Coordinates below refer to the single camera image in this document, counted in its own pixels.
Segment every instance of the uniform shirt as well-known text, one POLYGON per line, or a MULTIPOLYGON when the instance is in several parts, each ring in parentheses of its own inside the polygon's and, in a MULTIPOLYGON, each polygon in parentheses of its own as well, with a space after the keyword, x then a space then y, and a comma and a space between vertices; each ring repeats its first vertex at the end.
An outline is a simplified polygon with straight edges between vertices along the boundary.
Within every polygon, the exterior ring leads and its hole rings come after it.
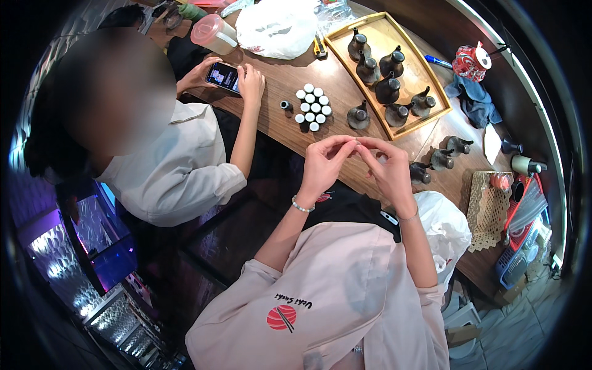
POLYGON ((176 102, 170 124, 145 149, 114 157, 101 176, 134 216, 156 226, 193 220, 226 204, 247 181, 226 152, 211 105, 176 102))
POLYGON ((283 268, 254 259, 185 337, 196 369, 449 369, 444 288, 416 288, 375 224, 303 231, 283 268), (363 364, 348 355, 363 340, 363 364))

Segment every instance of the wooden table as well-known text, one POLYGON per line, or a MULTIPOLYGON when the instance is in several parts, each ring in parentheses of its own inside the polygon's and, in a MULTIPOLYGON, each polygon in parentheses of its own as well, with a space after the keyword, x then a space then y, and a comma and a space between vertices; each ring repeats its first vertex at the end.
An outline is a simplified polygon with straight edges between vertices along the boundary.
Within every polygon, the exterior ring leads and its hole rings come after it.
MULTIPOLYGON (((348 3, 358 16, 373 13, 373 10, 362 5, 351 1, 348 3)), ((229 15, 226 21, 234 25, 238 14, 236 12, 229 15)), ((423 54, 445 59, 434 47, 414 33, 409 30, 406 32, 423 54)), ((316 60, 312 49, 311 45, 308 51, 294 60, 260 57, 240 48, 228 55, 221 56, 226 63, 232 65, 250 63, 266 76, 267 88, 261 103, 258 129, 303 156, 309 144, 331 135, 372 136, 386 140, 386 132, 371 109, 369 110, 371 122, 366 129, 352 130, 349 128, 345 118, 347 111, 359 105, 364 96, 332 52, 329 51, 326 60, 316 60), (295 107, 293 114, 285 113, 279 107, 282 100, 288 100, 292 104, 298 105, 295 97, 296 90, 303 89, 307 82, 321 87, 325 95, 329 97, 333 108, 333 115, 315 133, 303 133, 300 126, 294 121, 293 115, 300 111, 298 107, 295 107)), ((450 69, 438 65, 431 65, 431 67, 442 86, 452 82, 453 72, 450 69)), ((193 89, 190 93, 239 117, 242 114, 243 100, 223 89, 200 88, 193 89)), ((473 140, 475 143, 471 146, 471 152, 468 155, 456 157, 453 169, 440 172, 430 171, 432 182, 429 185, 413 185, 414 191, 434 190, 441 192, 466 213, 472 173, 476 170, 508 171, 511 168, 510 157, 500 153, 491 166, 483 154, 483 130, 477 130, 470 125, 466 115, 461 111, 457 98, 451 99, 451 103, 453 106, 451 113, 397 139, 393 145, 406 150, 410 162, 428 163, 432 150, 444 147, 450 136, 456 135, 465 140, 473 140)), ((496 130, 500 135, 504 134, 500 125, 496 126, 496 130)), ((367 171, 366 164, 356 156, 345 162, 339 179, 355 191, 366 193, 370 197, 380 200, 383 206, 389 206, 390 203, 378 191, 374 180, 365 178, 364 175, 367 171)), ((499 288, 494 267, 502 251, 502 247, 495 247, 481 252, 466 252, 456 267, 486 295, 493 297, 499 288)))

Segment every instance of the red can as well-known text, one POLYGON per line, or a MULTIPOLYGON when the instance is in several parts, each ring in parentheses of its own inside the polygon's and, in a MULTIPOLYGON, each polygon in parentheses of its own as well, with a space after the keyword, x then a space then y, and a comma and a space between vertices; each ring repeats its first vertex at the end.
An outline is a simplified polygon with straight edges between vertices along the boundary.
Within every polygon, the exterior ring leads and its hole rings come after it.
POLYGON ((480 41, 477 47, 469 45, 459 47, 452 61, 454 73, 474 82, 481 82, 489 68, 491 68, 491 58, 480 41))

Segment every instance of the beaded bracelet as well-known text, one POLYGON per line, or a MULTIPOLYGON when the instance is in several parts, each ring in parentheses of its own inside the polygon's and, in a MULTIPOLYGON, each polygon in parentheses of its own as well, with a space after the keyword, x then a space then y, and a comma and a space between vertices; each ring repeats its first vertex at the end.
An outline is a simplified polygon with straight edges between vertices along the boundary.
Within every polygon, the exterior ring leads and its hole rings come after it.
POLYGON ((414 216, 409 217, 409 218, 399 218, 397 216, 397 219, 399 220, 400 223, 401 222, 409 222, 409 221, 414 220, 417 216, 419 216, 419 207, 417 207, 417 211, 415 212, 415 215, 414 216))
POLYGON ((314 204, 313 204, 313 207, 311 209, 308 209, 308 210, 306 208, 300 207, 298 204, 296 204, 296 195, 294 195, 292 197, 292 205, 295 206, 299 211, 306 212, 306 213, 309 213, 309 212, 314 211, 314 207, 315 207, 314 204))

